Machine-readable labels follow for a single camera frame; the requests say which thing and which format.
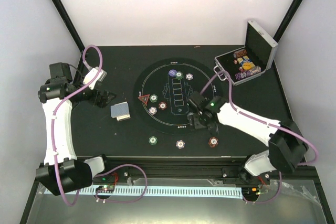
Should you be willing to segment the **brown chip stack front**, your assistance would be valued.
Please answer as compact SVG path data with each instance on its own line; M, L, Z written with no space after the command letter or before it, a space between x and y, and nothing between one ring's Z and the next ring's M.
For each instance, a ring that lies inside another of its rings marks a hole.
M216 137L211 137L208 144L211 148L215 148L218 145L218 139Z

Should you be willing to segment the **blue chip stack front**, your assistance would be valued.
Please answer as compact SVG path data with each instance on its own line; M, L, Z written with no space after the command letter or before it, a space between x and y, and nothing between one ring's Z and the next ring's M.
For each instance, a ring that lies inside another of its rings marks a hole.
M183 140L178 140L178 141L176 142L176 147L177 147L178 149L183 149L183 148L185 147L185 142L184 142Z

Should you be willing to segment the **brown chips seat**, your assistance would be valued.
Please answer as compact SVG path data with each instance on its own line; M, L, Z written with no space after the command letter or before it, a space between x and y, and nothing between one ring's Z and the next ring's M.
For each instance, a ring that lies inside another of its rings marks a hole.
M167 108L167 104L165 102L161 102L161 103L159 103L159 108L161 110L165 110Z

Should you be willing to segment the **blue chips top seat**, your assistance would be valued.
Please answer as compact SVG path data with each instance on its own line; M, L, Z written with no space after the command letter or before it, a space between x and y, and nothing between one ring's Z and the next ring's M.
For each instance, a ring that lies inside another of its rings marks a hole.
M188 73L185 75L185 79L191 81L193 79L193 75L191 73Z

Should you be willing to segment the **blue chips seat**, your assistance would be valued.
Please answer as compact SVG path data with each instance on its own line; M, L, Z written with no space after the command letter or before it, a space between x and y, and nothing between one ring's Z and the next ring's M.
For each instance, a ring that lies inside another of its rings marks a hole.
M191 81L193 79L193 75L191 73L188 73L185 75L185 79Z
M149 108L149 113L150 113L151 115L155 115L155 114L157 113L157 108L156 108L156 107L150 107L150 108Z

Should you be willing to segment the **green chips top seat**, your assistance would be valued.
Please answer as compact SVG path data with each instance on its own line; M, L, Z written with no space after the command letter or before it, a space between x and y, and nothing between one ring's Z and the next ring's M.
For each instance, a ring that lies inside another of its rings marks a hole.
M178 72L175 74L175 77L176 77L177 80L181 80L181 79L183 79L183 73L180 72L180 71L178 71Z

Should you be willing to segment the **green chips seat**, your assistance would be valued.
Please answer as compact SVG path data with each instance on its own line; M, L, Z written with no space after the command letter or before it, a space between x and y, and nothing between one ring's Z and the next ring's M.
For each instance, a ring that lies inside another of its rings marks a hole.
M181 80L181 79L183 79L183 73L180 72L180 71L178 71L178 72L175 74L175 77L176 77L177 80Z
M152 94L152 95L150 95L150 101L151 101L152 103L157 102L157 100L158 100L158 96L157 96L156 94Z

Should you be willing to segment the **green chip stack front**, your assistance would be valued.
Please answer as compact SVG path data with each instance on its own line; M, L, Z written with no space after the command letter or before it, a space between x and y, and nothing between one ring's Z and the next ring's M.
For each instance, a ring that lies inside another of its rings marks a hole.
M149 137L149 144L156 145L157 144L157 137L155 137L155 136Z

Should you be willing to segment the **purple small blind button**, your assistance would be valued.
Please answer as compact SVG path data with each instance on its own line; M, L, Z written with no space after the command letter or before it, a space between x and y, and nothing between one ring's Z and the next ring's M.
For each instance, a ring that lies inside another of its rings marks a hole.
M176 74L177 74L177 71L175 69L171 69L169 72L168 72L169 76L170 77L176 77Z

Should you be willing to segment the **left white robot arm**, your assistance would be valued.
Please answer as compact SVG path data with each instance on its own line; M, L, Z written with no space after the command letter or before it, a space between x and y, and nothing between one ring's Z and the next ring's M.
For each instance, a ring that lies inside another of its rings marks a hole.
M92 68L82 83L73 84L70 65L55 63L49 66L50 78L38 91L47 125L47 148L44 165L36 170L37 180L53 195L69 193L92 184L96 176L108 181L113 174L106 164L105 155L79 161L72 143L71 113L74 105L89 101L104 108L116 95L103 90L101 85L107 73Z

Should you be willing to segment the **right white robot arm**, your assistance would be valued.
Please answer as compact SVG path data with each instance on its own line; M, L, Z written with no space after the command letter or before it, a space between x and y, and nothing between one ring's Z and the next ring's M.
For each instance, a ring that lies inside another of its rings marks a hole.
M239 179L252 183L259 175L275 170L281 173L293 173L301 163L308 146L301 140L296 124L288 125L250 113L230 104L223 97L212 100L194 92L187 100L190 109L188 120L194 129L208 129L211 138L219 133L218 126L230 126L244 132L268 149L259 154L248 156L238 171Z

